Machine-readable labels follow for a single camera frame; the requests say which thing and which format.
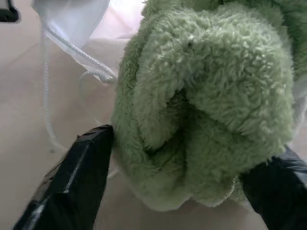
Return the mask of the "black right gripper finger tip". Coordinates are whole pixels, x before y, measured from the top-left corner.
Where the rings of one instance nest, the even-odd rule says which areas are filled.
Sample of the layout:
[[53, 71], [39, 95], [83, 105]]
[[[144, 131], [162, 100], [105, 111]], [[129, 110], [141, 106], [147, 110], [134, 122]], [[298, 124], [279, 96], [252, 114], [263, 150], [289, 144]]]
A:
[[19, 11], [12, 0], [0, 0], [0, 23], [16, 23], [19, 18]]

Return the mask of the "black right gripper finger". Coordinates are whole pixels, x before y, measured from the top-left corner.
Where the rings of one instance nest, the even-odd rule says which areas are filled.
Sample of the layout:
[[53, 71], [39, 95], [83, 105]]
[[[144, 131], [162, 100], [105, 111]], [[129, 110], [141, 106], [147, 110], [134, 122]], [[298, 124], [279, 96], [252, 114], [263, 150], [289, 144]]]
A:
[[106, 188], [113, 127], [78, 136], [44, 177], [13, 230], [93, 230]]
[[239, 179], [268, 230], [307, 230], [307, 163], [289, 147]]

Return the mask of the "white translucent drawstring bag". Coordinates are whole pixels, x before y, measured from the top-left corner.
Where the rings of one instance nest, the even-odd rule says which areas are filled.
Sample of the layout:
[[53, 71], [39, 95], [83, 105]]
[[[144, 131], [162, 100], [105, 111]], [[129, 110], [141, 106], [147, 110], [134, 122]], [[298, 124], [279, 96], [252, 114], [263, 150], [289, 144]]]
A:
[[72, 44], [118, 72], [128, 40], [138, 31], [146, 0], [32, 0], [48, 37], [87, 70], [101, 68], [69, 48]]

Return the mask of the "green fluffy towel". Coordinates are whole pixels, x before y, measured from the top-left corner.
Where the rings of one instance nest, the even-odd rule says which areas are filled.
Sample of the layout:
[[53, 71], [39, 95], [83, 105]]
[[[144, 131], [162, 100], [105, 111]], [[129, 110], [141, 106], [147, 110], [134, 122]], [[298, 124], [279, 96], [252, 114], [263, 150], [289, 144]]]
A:
[[307, 0], [147, 0], [119, 65], [115, 159], [170, 211], [243, 202], [239, 176], [307, 114]]

